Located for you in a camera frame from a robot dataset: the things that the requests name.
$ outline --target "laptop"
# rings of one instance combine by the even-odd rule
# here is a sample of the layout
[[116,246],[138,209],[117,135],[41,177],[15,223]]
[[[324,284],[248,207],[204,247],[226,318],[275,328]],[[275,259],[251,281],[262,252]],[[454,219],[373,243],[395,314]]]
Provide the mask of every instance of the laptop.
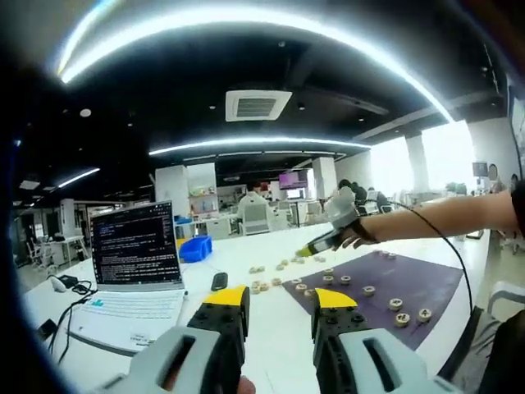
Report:
[[185,296],[171,201],[93,216],[98,292],[75,309],[70,334],[136,353],[177,323]]

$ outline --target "computer code on screen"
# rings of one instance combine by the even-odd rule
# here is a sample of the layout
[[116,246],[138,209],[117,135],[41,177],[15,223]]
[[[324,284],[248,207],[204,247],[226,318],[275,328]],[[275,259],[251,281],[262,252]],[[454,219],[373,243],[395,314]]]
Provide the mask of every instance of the computer code on screen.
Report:
[[180,282],[171,203],[92,218],[97,283]]

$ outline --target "curved led light strip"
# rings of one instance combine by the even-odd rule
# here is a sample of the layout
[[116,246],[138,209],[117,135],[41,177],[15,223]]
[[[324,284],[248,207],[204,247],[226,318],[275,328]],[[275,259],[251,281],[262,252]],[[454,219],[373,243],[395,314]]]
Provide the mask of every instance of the curved led light strip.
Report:
[[93,173],[95,173],[97,171],[100,171],[100,168],[95,168],[94,170],[84,172],[83,174],[80,174],[78,176],[75,176],[74,178],[71,178],[69,181],[65,181],[65,182],[61,183],[60,185],[58,185],[58,188],[61,189],[62,187],[67,186],[70,183],[73,183],[74,181],[78,181],[80,178],[83,178],[85,176],[91,175],[91,174],[93,174]]
[[272,11],[258,7],[199,7],[186,11],[174,11],[165,16],[157,16],[147,21],[133,24],[127,29],[123,29],[113,36],[108,37],[102,43],[96,45],[84,55],[81,55],[76,62],[64,70],[62,73],[62,81],[66,84],[71,82],[85,69],[92,66],[98,60],[115,52],[117,49],[156,33],[196,25],[246,22],[279,25],[305,30],[348,45],[403,78],[432,103],[448,122],[454,122],[454,119],[443,104],[387,53],[382,52],[380,49],[375,48],[373,45],[358,37],[324,25],[320,21],[295,16],[283,11]]
[[192,144],[184,144],[171,146],[170,148],[158,149],[149,152],[150,156],[156,154],[173,152],[176,150],[202,148],[209,146],[223,146],[223,145],[241,145],[241,144],[275,144],[275,143],[291,143],[291,144],[324,144],[324,145],[339,145],[353,148],[370,149],[370,145],[355,144],[353,142],[334,141],[334,140],[318,140],[315,138],[292,138],[292,137],[246,137],[246,138],[228,138],[224,140],[210,140],[203,142],[195,142]]
[[57,70],[58,75],[64,71],[66,64],[71,59],[71,54],[79,44],[80,40],[88,32],[89,28],[92,27],[100,18],[110,12],[110,10],[113,9],[113,7],[117,5],[119,1],[120,0],[101,0],[76,25],[73,33],[70,34],[66,45],[62,50],[62,55],[60,56],[60,63],[58,64]]

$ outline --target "black ceiling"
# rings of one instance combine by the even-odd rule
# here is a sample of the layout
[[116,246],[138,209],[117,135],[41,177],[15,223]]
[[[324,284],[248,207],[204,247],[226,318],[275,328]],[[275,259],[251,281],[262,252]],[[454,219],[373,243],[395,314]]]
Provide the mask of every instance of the black ceiling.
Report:
[[[20,3],[27,3],[26,8]],[[136,199],[147,194],[141,186],[150,183],[149,174],[154,175],[155,168],[201,163],[203,160],[184,159],[226,152],[190,149],[148,156],[150,150],[175,144],[277,135],[352,141],[391,123],[390,131],[359,141],[375,144],[444,122],[441,114],[431,114],[397,126],[394,120],[430,107],[411,85],[333,40],[272,25],[218,24],[155,34],[121,48],[64,85],[48,72],[53,64],[49,59],[87,12],[88,2],[65,7],[52,0],[46,2],[46,10],[29,3],[16,2],[6,9],[11,23],[3,26],[16,66],[30,63],[38,70],[25,85],[25,104],[30,101],[30,106],[20,123],[24,133],[13,181],[14,198],[24,201],[23,206],[34,201],[34,195],[46,196],[39,204],[55,204],[65,197]],[[144,17],[146,11],[153,14],[168,7],[168,2],[150,3],[123,2],[84,37],[72,61],[111,32]],[[442,2],[393,3],[359,1],[341,6],[339,2],[316,1],[302,11],[322,13],[341,29],[352,30],[393,53],[445,101],[486,93],[479,102],[452,111],[454,118],[503,115],[504,100],[492,80],[494,72],[501,89],[501,72],[495,59],[494,66],[489,63],[478,37]],[[53,6],[55,13],[49,12]],[[35,13],[40,13],[38,25],[30,23]],[[226,122],[225,93],[232,89],[288,90],[293,95],[276,121]],[[91,110],[90,117],[80,116],[83,108]],[[341,155],[362,151],[316,144],[243,146],[227,151],[248,150]],[[278,172],[319,154],[324,153],[219,158],[217,174],[220,182],[236,172],[243,180],[275,179]],[[41,190],[94,167],[101,171],[63,190],[51,195]],[[18,188],[31,177],[41,181],[37,190]]]

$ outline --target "purple mat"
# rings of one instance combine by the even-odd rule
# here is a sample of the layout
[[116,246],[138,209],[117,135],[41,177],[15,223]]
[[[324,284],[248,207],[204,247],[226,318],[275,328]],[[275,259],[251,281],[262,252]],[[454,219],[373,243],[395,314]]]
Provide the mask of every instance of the purple mat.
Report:
[[[315,264],[319,264],[319,269],[323,269],[322,263]],[[323,275],[325,274],[321,271],[302,277],[303,283],[308,289],[320,287],[345,293],[358,303],[358,310],[367,318],[370,328],[386,328],[410,349],[416,350],[445,311],[463,272],[458,268],[401,255],[397,255],[395,259],[388,259],[377,253],[370,253],[334,267],[335,280],[332,285],[323,283]],[[349,286],[339,284],[339,278],[343,275],[352,277]],[[309,314],[312,314],[313,304],[303,293],[295,290],[295,285],[285,282],[283,286]],[[365,286],[376,288],[373,297],[363,295]],[[388,309],[392,298],[403,300],[401,311],[394,312]],[[428,323],[417,321],[418,312],[422,308],[432,311],[432,319]],[[395,326],[395,316],[401,312],[410,314],[410,324],[406,328]]]

